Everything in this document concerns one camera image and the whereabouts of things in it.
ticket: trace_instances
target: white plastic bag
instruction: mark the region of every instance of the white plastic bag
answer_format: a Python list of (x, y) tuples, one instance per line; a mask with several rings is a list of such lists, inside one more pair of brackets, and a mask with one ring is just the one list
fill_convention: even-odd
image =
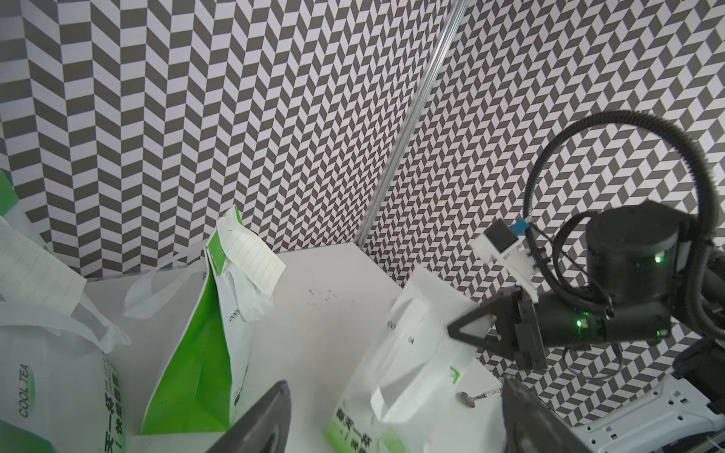
[(0, 451), (125, 451), (118, 373), (101, 350), (114, 335), (99, 340), (62, 313), (0, 302)]
[[(164, 365), (160, 369), (152, 398), (146, 407), (144, 422), (141, 428), (142, 433), (191, 432), (193, 430), (209, 431), (207, 427), (201, 426), (189, 427), (181, 424), (160, 426), (159, 423), (156, 423), (156, 417), (149, 416), (149, 412), (152, 410), (152, 405), (154, 411), (162, 412), (165, 410), (165, 407), (162, 406), (170, 403), (168, 398), (166, 398), (164, 404), (162, 404), (157, 401), (156, 395), (159, 394), (159, 388), (163, 382), (162, 377), (165, 376), (171, 359), (176, 357), (175, 354), (178, 352), (178, 346), (186, 337), (186, 329), (196, 313), (210, 278), (213, 278), (213, 282), (215, 283), (215, 290), (213, 291), (214, 303), (219, 306), (223, 338), (228, 352), (229, 363), (226, 363), (225, 366), (231, 372), (230, 391), (228, 393), (229, 413), (228, 417), (224, 417), (224, 423), (230, 423), (235, 418), (236, 407), (239, 403), (241, 389), (247, 373), (247, 365), (252, 354), (255, 321), (259, 320), (262, 316), (270, 314), (273, 304), (270, 295), (259, 290), (252, 282), (252, 279), (248, 277), (247, 272), (251, 273), (255, 280), (263, 282), (265, 284), (263, 287), (269, 291), (273, 289), (274, 284), (284, 269), (284, 265), (279, 258), (258, 237), (242, 227), (241, 223), (238, 222), (238, 218), (236, 208), (230, 209), (226, 216), (220, 218), (217, 223), (217, 230), (210, 236), (209, 241), (206, 243), (197, 243), (175, 256), (160, 262), (155, 269), (142, 275), (134, 282), (125, 296), (125, 316), (147, 319), (164, 307), (187, 281), (201, 284), (197, 288), (201, 290), (199, 293), (199, 301), (197, 301), (194, 309), (188, 314), (188, 322), (184, 331), (181, 332), (179, 337), (175, 338), (175, 346), (173, 349), (168, 353), (164, 353)], [(236, 242), (233, 238), (231, 241), (220, 240), (221, 238), (224, 239), (225, 235), (223, 232), (227, 236), (236, 236), (239, 240)], [(245, 243), (253, 247), (250, 249), (250, 247), (244, 246)], [(164, 286), (159, 286), (154, 282), (154, 277), (161, 267), (182, 257), (188, 257), (189, 260), (196, 259), (199, 257), (202, 249), (204, 250), (204, 258), (186, 267), (175, 279)], [(245, 264), (247, 271), (243, 272), (240, 270), (234, 260)], [(175, 358), (175, 360), (195, 359), (195, 357), (187, 358), (182, 356)]]
[[(26, 260), (25, 265), (18, 265), (22, 260), (19, 252), (26, 258), (34, 258)], [(0, 278), (0, 310), (4, 313), (0, 315), (0, 326), (38, 326), (57, 336), (63, 330), (73, 332), (106, 354), (116, 344), (131, 343), (128, 336), (103, 316), (83, 293), (86, 279), (44, 249), (40, 236), (20, 211), (19, 204), (0, 217), (0, 272), (8, 268), (13, 268), (19, 278), (8, 278), (8, 275), (4, 275), (5, 279)], [(64, 275), (75, 282), (61, 291), (54, 282), (68, 280)]]
[(471, 307), (470, 299), (424, 267), (413, 272), (328, 424), (326, 436), (338, 453), (354, 445), (380, 452), (425, 450), (476, 352), (446, 330)]

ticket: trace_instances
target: table surface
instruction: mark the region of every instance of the table surface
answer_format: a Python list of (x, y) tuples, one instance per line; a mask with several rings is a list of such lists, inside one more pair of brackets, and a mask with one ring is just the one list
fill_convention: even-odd
[[(286, 380), (292, 398), (287, 453), (332, 453), (323, 436), (347, 381), (372, 343), (401, 291), (354, 244), (279, 254), (287, 265), (274, 293), (274, 314), (257, 324), (249, 371), (238, 415), (276, 381)], [(172, 279), (178, 270), (159, 273)], [(174, 299), (149, 320), (123, 317), (123, 297), (136, 276), (90, 282), (86, 293), (133, 340), (116, 346), (111, 358), (119, 369), (126, 402), (128, 453), (205, 452), (221, 433), (138, 436), (146, 402), (162, 365), (173, 350), (169, 338), (181, 334), (196, 301), (193, 291)], [(458, 391), (476, 395), (500, 386), (472, 360)], [(501, 398), (478, 400), (474, 409), (451, 396), (435, 431), (433, 452), (500, 453), (505, 436)]]

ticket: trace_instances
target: receipt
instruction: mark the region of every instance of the receipt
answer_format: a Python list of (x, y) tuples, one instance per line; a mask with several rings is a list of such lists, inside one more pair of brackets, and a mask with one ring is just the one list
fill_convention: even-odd
[(260, 239), (245, 228), (232, 208), (217, 222), (219, 241), (226, 257), (232, 261), (252, 283), (271, 297), (285, 264)]
[(70, 315), (85, 286), (85, 278), (0, 217), (0, 294), (5, 300)]

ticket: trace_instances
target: geometric cube pattern wall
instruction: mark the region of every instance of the geometric cube pattern wall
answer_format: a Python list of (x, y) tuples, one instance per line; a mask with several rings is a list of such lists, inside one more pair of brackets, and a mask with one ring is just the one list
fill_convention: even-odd
[(0, 168), (58, 257), (143, 270), (234, 204), (355, 237), (449, 2), (298, 3), (4, 2)]
[[(499, 265), (477, 260), (468, 243), (494, 218), (521, 215), (537, 154), (591, 112), (634, 109), (673, 120), (707, 151), (725, 193), (721, 2), (480, 1), (464, 21), (364, 247), (397, 282), (422, 262), (474, 300), (512, 284)], [(533, 215), (552, 234), (573, 213), (646, 198), (696, 212), (676, 153), (643, 130), (608, 126), (572, 138), (550, 160)], [(582, 233), (580, 225), (565, 249), (584, 264)], [(724, 240), (721, 227), (717, 245)], [(566, 277), (585, 283), (563, 265)], [(646, 392), (695, 338), (676, 325), (658, 346), (625, 344), (622, 373), (611, 348), (566, 359), (552, 350), (544, 374), (488, 354), (484, 360), (498, 375), (517, 375), (576, 424)], [(565, 371), (563, 360), (575, 360), (584, 374)], [(606, 382), (584, 377), (606, 370), (616, 374)]]

